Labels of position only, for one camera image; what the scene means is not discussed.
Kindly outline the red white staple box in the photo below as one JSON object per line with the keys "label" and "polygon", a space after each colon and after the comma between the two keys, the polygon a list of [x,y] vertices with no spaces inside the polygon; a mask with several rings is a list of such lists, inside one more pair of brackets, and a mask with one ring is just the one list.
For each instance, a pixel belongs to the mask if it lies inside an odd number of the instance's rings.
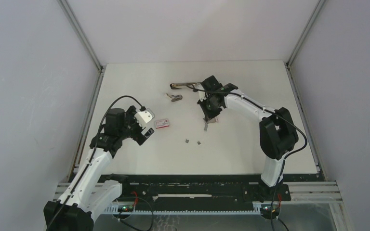
{"label": "red white staple box", "polygon": [[161,128],[167,128],[170,126],[170,122],[168,119],[160,119],[155,121],[155,128],[161,129]]}

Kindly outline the staple box tray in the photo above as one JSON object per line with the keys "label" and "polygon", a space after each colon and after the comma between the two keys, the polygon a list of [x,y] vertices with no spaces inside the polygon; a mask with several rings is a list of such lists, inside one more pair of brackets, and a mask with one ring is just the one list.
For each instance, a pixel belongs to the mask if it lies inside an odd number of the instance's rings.
{"label": "staple box tray", "polygon": [[212,124],[212,123],[218,123],[218,117],[214,117],[214,118],[212,118],[212,119],[209,119],[209,120],[205,120],[204,119],[204,123],[205,124]]}

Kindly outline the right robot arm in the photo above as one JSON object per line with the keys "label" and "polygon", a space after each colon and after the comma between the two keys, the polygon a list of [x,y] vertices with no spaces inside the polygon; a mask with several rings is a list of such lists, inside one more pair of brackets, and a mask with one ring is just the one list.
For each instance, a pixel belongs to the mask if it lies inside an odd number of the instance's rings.
{"label": "right robot arm", "polygon": [[259,194],[265,200],[272,200],[278,194],[277,184],[282,180],[285,159],[299,140],[289,110],[267,107],[248,97],[236,85],[221,84],[215,76],[190,88],[199,93],[197,104],[204,113],[205,122],[216,118],[224,109],[258,120],[260,147],[266,156]]}

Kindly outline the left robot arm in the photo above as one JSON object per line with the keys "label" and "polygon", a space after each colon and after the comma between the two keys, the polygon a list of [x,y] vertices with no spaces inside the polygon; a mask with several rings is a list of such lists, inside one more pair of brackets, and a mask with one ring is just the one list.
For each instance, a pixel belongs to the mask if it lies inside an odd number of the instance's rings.
{"label": "left robot arm", "polygon": [[145,107],[107,110],[83,166],[59,198],[48,201],[43,209],[48,231],[91,231],[112,201],[130,197],[131,187],[120,180],[106,180],[100,190],[93,190],[124,140],[132,139],[142,145],[154,133],[149,127],[154,117]]}

